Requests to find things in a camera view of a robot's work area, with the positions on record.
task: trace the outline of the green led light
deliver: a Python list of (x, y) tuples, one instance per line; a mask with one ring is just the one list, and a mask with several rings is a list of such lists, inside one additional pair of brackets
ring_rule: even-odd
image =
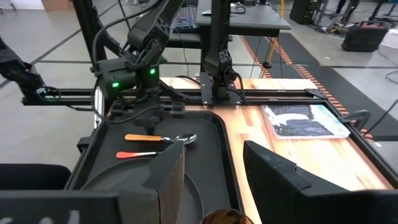
[(152, 69), (149, 71), (149, 73), (150, 73), (151, 75), (154, 75), (154, 74), (156, 73), (156, 69), (152, 68)]

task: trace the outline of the black plastic tray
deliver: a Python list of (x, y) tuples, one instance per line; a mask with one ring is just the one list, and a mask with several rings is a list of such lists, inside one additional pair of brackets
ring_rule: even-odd
[[(68, 181), (68, 189), (80, 189), (105, 169), (124, 160), (116, 159), (118, 151), (163, 151), (169, 143), (131, 142), (126, 134), (146, 134), (133, 123), (101, 123), (93, 132), (92, 143), (85, 149)], [(183, 118), (167, 115), (155, 128), (156, 135), (175, 137), (197, 134), (197, 140), (187, 146), (185, 172), (198, 188), (203, 213), (233, 208), (243, 212), (236, 173), (223, 120), (207, 111), (189, 111)]]

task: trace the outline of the concrete floor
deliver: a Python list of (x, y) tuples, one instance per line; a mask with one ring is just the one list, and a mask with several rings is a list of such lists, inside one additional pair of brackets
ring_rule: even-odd
[[(94, 0), (99, 13), (109, 9), (115, 1)], [(337, 1), (331, 1), (329, 9), (335, 8)], [(369, 16), (375, 4), (361, 2), (353, 20)], [(381, 11), (388, 11), (388, 4)], [(125, 7), (127, 14), (138, 9)], [(348, 53), (340, 48), (341, 40), (319, 34), (307, 26), (301, 26), (289, 19), (291, 3), (287, 3), (284, 18), (292, 26), (291, 32), (308, 51), (323, 65), (345, 66), (378, 66), (391, 67), (391, 61), (373, 54)], [(120, 9), (115, 6), (107, 11), (101, 20), (108, 23), (122, 17)], [(88, 52), (79, 30), (78, 21), (73, 11), (5, 11), (0, 15), (1, 36), (6, 43), (26, 62), (38, 62), (35, 66), (47, 85), (57, 87), (93, 86), (94, 76), (90, 73)], [(127, 26), (119, 24), (109, 30), (119, 42), (124, 42)], [(243, 77), (258, 77), (260, 69), (252, 67), (252, 58), (244, 48), (239, 37), (229, 43), (233, 56), (234, 69)], [(383, 48), (384, 55), (398, 62), (398, 50)], [(184, 62), (184, 53), (188, 62), (199, 62), (200, 51), (186, 49), (166, 49), (164, 56), (170, 62)], [(161, 74), (164, 77), (189, 74), (194, 76), (199, 71), (198, 65), (163, 65)], [(391, 69), (352, 69), (339, 68), (336, 71), (368, 95), (385, 110), (396, 100), (398, 86), (384, 79)], [(22, 94), (18, 87), (10, 83), (0, 89), (0, 162), (33, 162), (61, 164), (73, 169), (79, 152), (78, 140), (89, 136), (93, 129), (92, 113), (76, 112), (64, 107), (23, 107), (19, 101)], [(392, 110), (398, 119), (398, 109)], [(398, 169), (398, 143), (378, 142), (377, 150)]]

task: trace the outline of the book cover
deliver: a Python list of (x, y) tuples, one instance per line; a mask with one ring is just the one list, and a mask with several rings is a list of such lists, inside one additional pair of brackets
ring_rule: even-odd
[(350, 131), (323, 105), (264, 105), (278, 138), (347, 138)]

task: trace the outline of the wooden tabletop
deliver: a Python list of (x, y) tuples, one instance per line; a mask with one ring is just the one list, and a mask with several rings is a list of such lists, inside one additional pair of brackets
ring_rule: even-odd
[[(190, 80), (162, 78), (174, 88), (199, 88)], [(316, 88), (306, 79), (244, 79), (245, 89), (302, 90)], [(348, 190), (392, 189), (391, 185), (350, 139), (280, 140), (271, 131), (260, 106), (238, 108), (188, 106), (188, 110), (210, 110), (226, 125), (233, 164), (238, 177), (243, 207), (255, 224), (261, 223), (243, 162), (243, 142), (252, 140), (301, 168)]]

